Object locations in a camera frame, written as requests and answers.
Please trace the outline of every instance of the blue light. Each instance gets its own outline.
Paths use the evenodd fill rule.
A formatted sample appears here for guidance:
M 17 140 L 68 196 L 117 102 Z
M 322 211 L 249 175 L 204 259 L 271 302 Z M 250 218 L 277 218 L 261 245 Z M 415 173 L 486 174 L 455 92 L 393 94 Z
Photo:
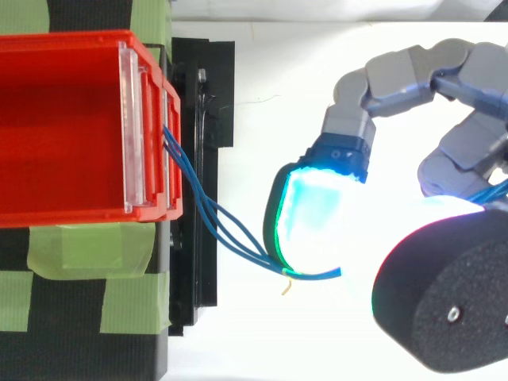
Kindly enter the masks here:
M 320 272 L 340 265 L 337 237 L 344 208 L 363 184 L 354 176 L 311 167 L 291 172 L 275 225 L 281 256 L 296 271 Z

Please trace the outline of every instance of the black foam cylinder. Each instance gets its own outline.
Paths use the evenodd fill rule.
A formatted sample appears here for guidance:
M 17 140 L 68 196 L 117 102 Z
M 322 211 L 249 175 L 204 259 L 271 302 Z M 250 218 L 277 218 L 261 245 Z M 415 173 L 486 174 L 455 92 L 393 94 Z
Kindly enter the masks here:
M 508 357 L 508 214 L 449 218 L 387 257 L 372 290 L 378 325 L 426 367 L 479 368 Z

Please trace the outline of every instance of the white surface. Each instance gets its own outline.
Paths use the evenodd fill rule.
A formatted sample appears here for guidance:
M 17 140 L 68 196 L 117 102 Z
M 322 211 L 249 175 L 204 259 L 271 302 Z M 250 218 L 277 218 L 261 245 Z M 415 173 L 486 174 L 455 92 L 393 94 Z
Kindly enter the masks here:
M 237 42 L 235 146 L 220 151 L 219 202 L 260 241 L 275 173 L 314 142 L 342 75 L 414 44 L 430 48 L 459 37 L 504 46 L 508 36 L 504 24 L 176 22 L 174 30 L 179 37 Z M 376 119 L 369 186 L 420 198 L 418 165 L 469 112 L 437 97 L 408 113 Z M 366 261 L 379 255 L 355 254 Z M 219 307 L 203 311 L 184 338 L 171 338 L 167 380 L 506 379 L 508 362 L 448 376 L 422 367 L 356 308 L 347 279 L 294 283 L 282 297 L 283 277 L 221 246 L 217 256 Z
M 178 0 L 175 20 L 483 21 L 501 0 Z

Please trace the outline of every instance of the red bin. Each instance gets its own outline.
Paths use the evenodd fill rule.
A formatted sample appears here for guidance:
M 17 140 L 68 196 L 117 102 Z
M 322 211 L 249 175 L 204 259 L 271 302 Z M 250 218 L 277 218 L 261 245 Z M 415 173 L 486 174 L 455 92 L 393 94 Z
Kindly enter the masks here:
M 0 228 L 182 214 L 180 100 L 130 31 L 0 37 Z

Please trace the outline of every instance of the blue wire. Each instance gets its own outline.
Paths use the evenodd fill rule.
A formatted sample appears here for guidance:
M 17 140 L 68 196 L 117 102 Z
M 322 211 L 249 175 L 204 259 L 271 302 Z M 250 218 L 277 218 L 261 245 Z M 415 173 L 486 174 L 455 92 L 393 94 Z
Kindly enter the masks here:
M 188 172 L 188 170 L 185 168 L 185 166 L 183 165 L 183 162 L 181 160 L 179 160 L 178 156 L 174 155 L 174 152 L 170 149 L 168 150 L 169 153 L 170 153 L 170 156 L 171 158 L 179 165 L 179 167 L 182 169 L 182 173 L 187 177 L 187 179 L 189 180 L 189 183 L 190 183 L 190 186 L 192 187 L 192 191 L 194 192 L 194 194 L 199 194 L 198 190 L 196 189 L 196 184 L 194 183 L 194 181 L 191 181 L 191 175 L 190 173 Z M 248 255 L 247 253 L 245 252 L 242 252 L 241 250 L 239 250 L 238 248 L 235 248 L 234 246 L 232 246 L 228 241 L 226 241 L 224 238 L 222 238 L 219 234 L 217 234 L 217 230 L 215 230 L 215 228 L 212 226 L 211 222 L 210 222 L 210 219 L 208 218 L 207 214 L 205 213 L 205 210 L 203 209 L 203 205 L 201 202 L 196 202 L 196 205 L 198 206 L 198 209 L 199 209 L 199 213 L 201 214 L 202 216 L 202 220 L 203 222 L 205 223 L 206 225 L 206 228 L 214 235 L 214 237 L 219 241 L 221 242 L 226 248 L 228 248 L 229 250 L 231 250 L 232 252 L 234 252 L 235 254 L 239 255 L 239 256 L 242 256 L 243 258 L 245 258 L 246 260 L 249 260 L 255 264 L 258 264 L 260 265 L 261 267 L 264 267 L 268 270 L 271 270 L 271 271 L 274 271 L 274 272 L 278 272 L 271 264 L 267 264 L 266 262 L 263 262 L 262 260 L 258 259 L 258 258 L 255 258 L 255 257 L 252 257 L 250 255 Z
M 198 180 L 198 177 L 194 173 L 194 169 L 192 168 L 191 162 L 187 158 L 187 155 L 179 146 L 176 139 L 171 135 L 169 129 L 164 127 L 164 135 L 167 139 L 168 144 L 165 144 L 164 147 L 169 152 L 171 158 L 176 162 L 176 164 L 182 170 L 182 173 L 185 175 L 187 180 L 192 187 L 192 191 L 194 192 L 194 196 L 196 197 L 196 205 L 199 209 L 199 213 L 202 215 L 202 220 L 205 223 L 207 229 L 214 235 L 214 237 L 221 242 L 226 248 L 236 253 L 237 255 L 249 260 L 255 264 L 260 265 L 268 270 L 276 272 L 278 274 L 289 275 L 293 279 L 300 280 L 325 280 L 332 279 L 341 276 L 341 269 L 335 268 L 331 271 L 323 272 L 321 274 L 302 274 L 296 271 L 291 271 L 286 268 L 282 268 L 279 264 L 277 264 L 263 249 L 260 243 L 256 240 L 256 238 L 248 231 L 248 229 L 230 212 L 226 209 L 218 205 L 213 199 L 206 196 L 202 186 Z M 217 225 L 221 228 L 221 230 L 225 233 L 225 235 L 238 247 L 244 248 L 246 250 L 242 251 L 239 248 L 235 248 L 228 241 L 226 241 L 223 237 L 220 236 L 218 231 L 212 226 L 210 219 L 208 218 L 208 214 L 205 212 L 203 208 L 203 204 L 208 211 L 208 214 L 213 218 L 213 220 L 217 223 Z M 241 244 L 238 240 L 236 240 L 233 235 L 227 230 L 226 227 L 219 221 L 217 215 L 213 211 L 215 207 L 217 210 L 222 212 L 229 220 L 231 220 L 235 225 L 240 228 L 242 233 L 244 233 L 248 239 L 256 246 L 258 249 L 258 253 L 246 248 Z
M 220 222 L 220 220 L 218 219 L 217 215 L 215 214 L 212 206 L 210 206 L 210 200 L 215 204 L 217 205 L 211 198 L 209 198 L 208 196 L 206 196 L 205 194 L 205 191 L 202 189 L 201 187 L 201 184 L 199 183 L 199 180 L 198 180 L 198 177 L 196 176 L 195 172 L 194 172 L 194 169 L 192 168 L 192 165 L 191 165 L 191 162 L 188 160 L 187 158 L 187 155 L 185 155 L 185 152 L 183 152 L 182 148 L 179 146 L 178 142 L 176 141 L 176 139 L 171 135 L 171 133 L 169 132 L 169 130 L 167 131 L 164 131 L 164 134 L 166 135 L 166 138 L 171 142 L 171 146 L 172 146 L 172 149 L 178 151 L 179 153 L 179 156 L 182 158 L 183 160 L 183 163 L 184 163 L 184 167 L 187 169 L 187 174 L 188 176 L 186 176 L 189 181 L 193 181 L 197 186 L 196 188 L 198 189 L 198 196 L 200 197 L 201 201 L 204 203 L 205 205 L 205 208 L 208 212 L 208 214 L 212 217 L 212 219 L 214 220 L 214 222 L 217 224 L 217 226 L 219 226 L 219 228 L 224 232 L 224 234 L 236 245 L 238 246 L 240 249 L 244 250 L 245 252 L 247 252 L 248 254 L 252 255 L 252 256 L 265 256 L 266 259 L 270 260 L 270 256 L 263 250 L 263 247 L 259 244 L 259 242 L 256 240 L 256 238 L 254 238 L 254 236 L 248 231 L 247 228 L 245 228 L 238 220 L 236 221 L 233 221 L 237 224 L 238 227 L 240 227 L 240 229 L 242 230 L 242 232 L 248 237 L 248 239 L 254 244 L 254 246 L 256 246 L 256 248 L 258 249 L 259 252 L 254 252 L 253 250 L 247 248 L 246 246 L 244 246 L 241 242 L 239 242 L 228 230 L 226 227 L 224 227 L 224 225 Z
M 499 183 L 498 185 L 494 185 L 492 187 L 488 187 L 480 192 L 472 195 L 468 201 L 475 202 L 478 204 L 486 204 L 488 202 L 493 202 L 499 198 L 506 196 L 508 193 L 508 179 Z

